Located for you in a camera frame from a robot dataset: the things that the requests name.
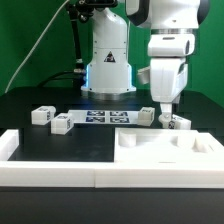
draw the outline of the small white cube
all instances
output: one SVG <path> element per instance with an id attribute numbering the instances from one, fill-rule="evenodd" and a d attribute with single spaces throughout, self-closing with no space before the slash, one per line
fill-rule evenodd
<path id="1" fill-rule="evenodd" d="M 32 124 L 45 125 L 54 118 L 56 112 L 53 106 L 41 106 L 31 112 Z"/>
<path id="2" fill-rule="evenodd" d="M 191 121 L 173 114 L 169 129 L 191 130 Z"/>
<path id="3" fill-rule="evenodd" d="M 51 121 L 51 134 L 65 135 L 73 127 L 72 114 L 61 113 Z"/>
<path id="4" fill-rule="evenodd" d="M 143 107 L 138 112 L 138 125 L 150 126 L 154 121 L 154 117 L 155 117 L 155 108 Z"/>

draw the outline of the white tray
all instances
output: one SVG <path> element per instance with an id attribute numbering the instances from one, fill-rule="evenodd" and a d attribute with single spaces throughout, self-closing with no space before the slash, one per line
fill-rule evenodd
<path id="1" fill-rule="evenodd" d="M 118 144 L 122 132 L 136 137 L 135 147 Z M 177 144 L 183 136 L 188 147 Z M 224 188 L 224 148 L 209 134 L 117 128 L 114 163 L 7 161 L 18 141 L 17 130 L 0 138 L 0 186 Z"/>

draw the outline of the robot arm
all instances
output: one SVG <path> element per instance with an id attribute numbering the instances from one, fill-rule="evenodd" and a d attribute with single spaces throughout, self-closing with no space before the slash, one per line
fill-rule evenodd
<path id="1" fill-rule="evenodd" d="M 187 84 L 186 57 L 195 49 L 194 30 L 205 19 L 209 0 L 128 0 L 126 12 L 136 26 L 151 29 L 148 55 L 154 101 L 160 102 L 163 128 L 172 119 L 172 103 Z"/>

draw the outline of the table surface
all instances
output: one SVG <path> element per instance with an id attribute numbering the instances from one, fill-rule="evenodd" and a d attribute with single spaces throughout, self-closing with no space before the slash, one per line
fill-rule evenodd
<path id="1" fill-rule="evenodd" d="M 16 88 L 0 97 L 1 132 L 16 128 L 21 134 L 22 147 L 11 160 L 113 162 L 115 126 L 79 124 L 66 136 L 51 136 L 49 125 L 31 125 L 30 112 L 42 105 L 55 106 L 57 113 L 139 111 L 146 106 L 160 114 L 148 91 L 138 91 L 135 98 L 102 102 L 82 98 L 73 89 Z M 203 94 L 184 91 L 176 114 L 190 119 L 192 129 L 210 132 L 224 144 L 224 108 Z M 156 119 L 150 128 L 160 127 Z M 223 208 L 224 189 L 0 188 L 0 223 L 4 224 L 222 224 Z"/>

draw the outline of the green backdrop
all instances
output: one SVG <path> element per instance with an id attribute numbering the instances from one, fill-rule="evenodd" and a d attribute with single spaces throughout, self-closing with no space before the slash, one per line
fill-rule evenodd
<path id="1" fill-rule="evenodd" d="M 63 0 L 0 1 L 0 94 L 16 68 L 28 54 Z M 189 60 L 190 72 L 187 89 L 199 91 L 224 107 L 224 1 L 211 3 L 208 18 L 200 26 L 197 49 Z M 124 5 L 113 10 L 125 18 Z M 91 22 L 79 24 L 84 62 L 92 56 Z M 147 45 L 150 31 L 131 26 L 129 63 L 133 66 L 133 84 L 136 71 L 149 63 Z M 75 51 L 70 21 L 63 10 L 44 36 L 37 49 L 18 74 L 11 88 L 36 86 L 48 76 L 75 66 Z M 71 83 L 54 82 L 71 86 Z"/>

